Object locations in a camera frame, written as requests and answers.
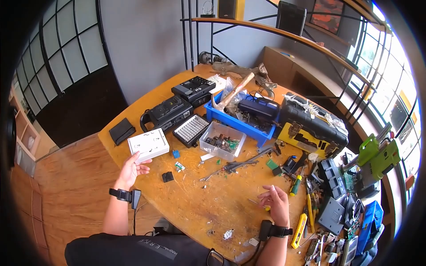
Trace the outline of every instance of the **gray wall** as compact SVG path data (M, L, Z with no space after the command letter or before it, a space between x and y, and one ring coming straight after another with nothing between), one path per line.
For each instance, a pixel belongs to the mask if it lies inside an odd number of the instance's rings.
M128 104L185 70L180 1L103 0L101 14Z
M314 0L288 0L288 2L312 10ZM192 0L193 17L196 16L196 1ZM202 14L204 1L199 1ZM185 17L188 18L188 1L184 1ZM118 82L129 104L155 88L173 75L185 70L183 51L181 3L177 0L103 0L102 22L112 65ZM246 0L244 20L277 13L277 8L262 0ZM345 14L357 13L345 8ZM275 27L276 18L257 21ZM342 18L339 35L355 44L359 21ZM214 31L229 25L214 24ZM186 22L188 67L190 64L189 27ZM349 47L336 39L309 27L307 31L317 42L324 42L328 49L334 48L347 55ZM193 55L197 64L196 24L193 23ZM214 35L213 44L238 65L254 67L259 63L265 46L281 47L310 61L318 69L339 82L340 79L326 57L303 44L296 43L269 32L237 26ZM210 23L199 23L199 47L210 51ZM340 71L343 68L335 63Z

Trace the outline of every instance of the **wooden workbench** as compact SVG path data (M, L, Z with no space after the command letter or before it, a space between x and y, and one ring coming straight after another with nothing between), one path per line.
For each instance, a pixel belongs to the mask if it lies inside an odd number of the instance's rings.
M150 109L161 101L170 98L173 94L171 88L194 76L198 75L208 78L216 74L210 65L197 65L195 73L184 71L166 80L157 88L153 89L127 109L121 112L105 128L98 133L98 137L109 152L115 163L121 167L123 162L130 156L130 150L126 141L118 146L114 145L109 135L109 130L118 124L125 117L136 128L136 136L142 133L139 126L139 118L146 109ZM248 91L258 89L252 80L246 87ZM275 101L282 102L282 94L289 90L278 86L275 89ZM195 113L204 114L205 109L201 106ZM260 223L264 219L271 219L268 212L250 202L248 198L258 201L256 196L265 190L262 185L276 185L288 192L291 181L285 177L274 177L271 169L266 166L269 160L265 155L260 158L256 166L239 168L238 174L214 175L207 182L199 179L215 172L222 167L226 161L222 159L221 165L217 165L218 157L211 158L205 164L199 165L200 156L206 154L200 148L187 149L179 142L171 132L166 134L170 145L170 152L153 159L149 164L151 171L147 175L138 176L135 187L142 191L146 200L155 206L166 219L182 230L185 234L193 238L200 244L214 248L226 258L237 263L246 261L255 251L255 247L246 242L259 235ZM179 159L174 159L171 150L178 150ZM244 161L257 154L256 141L247 137L241 149L237 161ZM277 163L284 163L291 155L296 155L297 159L302 155L302 151L291 145L281 148L282 154L278 157L272 154L272 160ZM178 161L186 169L178 173L174 166ZM174 181L163 183L161 174L171 171ZM290 225L296 229L299 216L306 204L305 186L299 188L299 193L294 197L289 197L290 203ZM224 233L233 230L232 237L225 240ZM309 244L298 249L290 246L292 236L288 242L287 261L289 265L303 265L303 257Z

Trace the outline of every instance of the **wooden cabinet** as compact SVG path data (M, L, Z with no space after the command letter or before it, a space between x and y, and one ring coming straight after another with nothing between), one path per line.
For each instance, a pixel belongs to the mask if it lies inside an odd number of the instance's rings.
M50 262L43 228L42 194L37 181L16 164L12 168L10 185L18 215L27 234L44 260Z

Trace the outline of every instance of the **black watch strap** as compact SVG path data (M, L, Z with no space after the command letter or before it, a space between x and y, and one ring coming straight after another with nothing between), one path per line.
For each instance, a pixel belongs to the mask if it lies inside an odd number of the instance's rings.
M119 200L123 200L123 201L132 201L132 193L126 190L116 190L116 189L109 189L109 194L117 197L117 199Z
M288 229L287 227L282 227L282 226L276 226L273 225L271 226L271 231L270 231L270 236L272 237L285 237L287 235L292 235L293 234L293 229L290 228Z

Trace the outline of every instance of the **hand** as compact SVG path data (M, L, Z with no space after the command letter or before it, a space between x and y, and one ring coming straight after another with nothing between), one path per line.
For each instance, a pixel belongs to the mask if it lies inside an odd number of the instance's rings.
M136 177L140 174L149 174L150 168L148 166L142 165L142 163L150 163L152 159L146 160L138 165L135 161L139 158L139 152L136 152L134 155L130 156L123 165L121 169L120 176L118 177L114 189L124 189L130 190L130 188L135 184Z
M271 206L271 217L277 226L290 227L290 215L288 212L288 196L279 187L262 186L264 189L269 191L257 196L262 199L259 203L261 206Z

